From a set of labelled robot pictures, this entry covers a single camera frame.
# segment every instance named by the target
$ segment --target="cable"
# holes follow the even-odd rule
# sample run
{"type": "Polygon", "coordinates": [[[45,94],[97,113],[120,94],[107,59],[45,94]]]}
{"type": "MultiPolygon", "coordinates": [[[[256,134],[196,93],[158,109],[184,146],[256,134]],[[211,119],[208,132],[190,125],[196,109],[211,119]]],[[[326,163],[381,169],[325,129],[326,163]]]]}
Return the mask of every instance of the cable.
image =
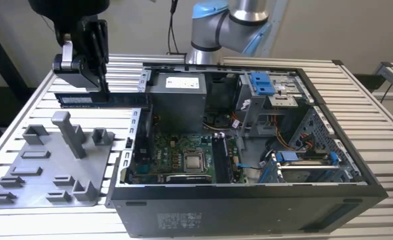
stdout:
{"type": "Polygon", "coordinates": [[[278,139],[278,142],[282,144],[282,146],[283,146],[285,148],[287,148],[287,149],[291,150],[291,151],[295,151],[295,149],[291,148],[291,147],[286,144],[286,141],[285,141],[283,138],[282,138],[282,135],[281,135],[281,132],[279,132],[279,129],[278,129],[276,115],[272,116],[272,119],[274,119],[274,125],[275,125],[275,129],[276,129],[276,139],[278,139]]]}
{"type": "Polygon", "coordinates": [[[234,120],[236,120],[236,121],[239,122],[239,124],[243,125],[243,122],[240,122],[240,120],[238,119],[238,116],[236,116],[236,114],[235,114],[234,111],[231,112],[231,118],[232,118],[234,120]]]}
{"type": "Polygon", "coordinates": [[[246,168],[246,169],[255,169],[255,170],[260,170],[262,168],[260,167],[252,167],[247,164],[243,164],[243,163],[236,163],[236,167],[242,167],[242,168],[246,168]]]}
{"type": "Polygon", "coordinates": [[[175,41],[175,33],[174,33],[174,14],[176,11],[176,5],[178,5],[178,0],[171,0],[171,10],[170,10],[171,16],[170,16],[170,26],[168,26],[168,52],[171,53],[171,34],[172,34],[175,52],[179,54],[176,41],[175,41]]]}
{"type": "MultiPolygon", "coordinates": [[[[309,134],[307,134],[307,133],[302,133],[301,136],[305,138],[305,137],[309,136],[309,134]]],[[[297,149],[298,151],[299,151],[305,146],[309,146],[309,147],[306,148],[306,150],[309,150],[309,149],[313,148],[314,143],[313,143],[311,140],[305,141],[305,143],[306,143],[306,144],[303,144],[303,145],[297,149]]]]}
{"type": "Polygon", "coordinates": [[[40,15],[40,17],[41,17],[44,23],[47,24],[48,28],[51,29],[51,31],[55,33],[52,27],[49,26],[49,24],[48,24],[48,22],[47,22],[47,19],[44,19],[43,15],[40,15]]]}
{"type": "Polygon", "coordinates": [[[206,126],[207,128],[210,128],[211,130],[215,130],[215,131],[230,130],[230,128],[216,128],[216,127],[212,127],[212,126],[207,125],[204,122],[203,122],[203,126],[206,126]]]}
{"type": "Polygon", "coordinates": [[[272,149],[270,149],[270,150],[264,149],[264,151],[262,152],[262,155],[260,155],[260,162],[264,160],[268,160],[270,154],[272,151],[274,151],[272,149]]]}
{"type": "Polygon", "coordinates": [[[390,88],[391,88],[391,84],[390,84],[390,86],[389,86],[387,90],[385,91],[385,95],[383,95],[383,97],[382,97],[381,103],[382,103],[382,102],[383,102],[383,100],[385,100],[385,97],[386,97],[386,95],[387,95],[387,92],[389,92],[390,88]]]}
{"type": "Polygon", "coordinates": [[[172,33],[172,41],[174,41],[175,51],[176,51],[176,53],[179,53],[180,51],[178,50],[178,47],[176,47],[176,41],[175,41],[175,33],[174,33],[174,19],[172,19],[172,15],[171,15],[171,22],[170,22],[170,26],[171,26],[171,33],[172,33]]]}

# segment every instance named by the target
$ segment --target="black cable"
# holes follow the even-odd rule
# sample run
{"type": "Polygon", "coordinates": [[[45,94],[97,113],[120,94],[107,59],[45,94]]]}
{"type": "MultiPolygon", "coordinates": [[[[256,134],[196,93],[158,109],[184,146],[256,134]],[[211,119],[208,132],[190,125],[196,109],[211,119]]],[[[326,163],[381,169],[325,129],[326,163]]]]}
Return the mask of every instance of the black cable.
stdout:
{"type": "Polygon", "coordinates": [[[301,148],[299,149],[297,149],[297,151],[299,151],[305,146],[306,146],[307,144],[303,144],[302,146],[301,146],[301,148]]]}
{"type": "Polygon", "coordinates": [[[382,97],[381,103],[382,103],[382,102],[383,102],[383,100],[385,100],[385,97],[386,97],[386,95],[387,95],[387,92],[389,92],[390,88],[391,88],[391,84],[390,84],[390,86],[389,86],[387,90],[385,91],[385,95],[383,95],[383,97],[382,97]]]}
{"type": "Polygon", "coordinates": [[[170,40],[171,40],[171,25],[170,25],[170,28],[168,28],[168,53],[171,53],[171,43],[170,43],[170,40]]]}
{"type": "Polygon", "coordinates": [[[172,15],[171,15],[171,33],[172,33],[172,41],[174,41],[174,46],[175,46],[175,51],[176,53],[179,53],[178,47],[176,47],[176,41],[175,41],[175,33],[174,33],[174,19],[172,19],[172,15]]]}
{"type": "Polygon", "coordinates": [[[175,33],[174,33],[174,14],[176,11],[176,5],[178,0],[171,0],[171,17],[170,17],[170,26],[168,26],[168,52],[171,53],[171,34],[172,34],[172,41],[175,46],[175,52],[179,53],[178,47],[176,47],[176,40],[175,40],[175,33]]]}
{"type": "Polygon", "coordinates": [[[47,24],[48,28],[51,29],[51,31],[55,33],[52,27],[49,26],[49,24],[48,24],[48,22],[47,22],[47,19],[44,19],[43,15],[40,15],[40,17],[41,17],[44,23],[47,24]]]}
{"type": "Polygon", "coordinates": [[[270,146],[271,146],[271,144],[274,143],[274,141],[275,141],[275,137],[271,137],[271,138],[268,138],[267,140],[266,140],[266,143],[264,143],[264,150],[263,150],[263,152],[262,152],[262,154],[260,154],[260,161],[259,162],[262,162],[262,161],[264,161],[266,159],[268,159],[268,152],[271,151],[271,148],[270,148],[270,146]]]}

